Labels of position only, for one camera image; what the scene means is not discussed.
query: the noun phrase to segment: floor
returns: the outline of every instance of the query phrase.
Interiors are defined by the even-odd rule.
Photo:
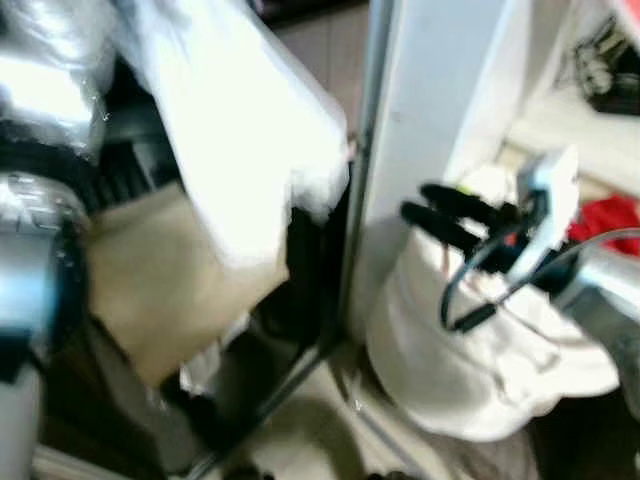
[[[388,438],[374,433],[367,420],[343,399],[325,362],[206,480],[220,479],[225,471],[248,462],[272,473],[276,480],[359,480],[370,473],[393,470],[425,480],[469,478],[447,466],[401,422],[380,414],[378,408],[366,406],[365,411]],[[402,445],[406,452],[389,441]]]

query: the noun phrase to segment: cluttered shelf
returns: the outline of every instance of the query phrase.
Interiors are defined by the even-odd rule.
[[[640,197],[640,117],[598,113],[577,87],[554,90],[532,103],[506,141],[533,152],[574,144],[581,173]]]

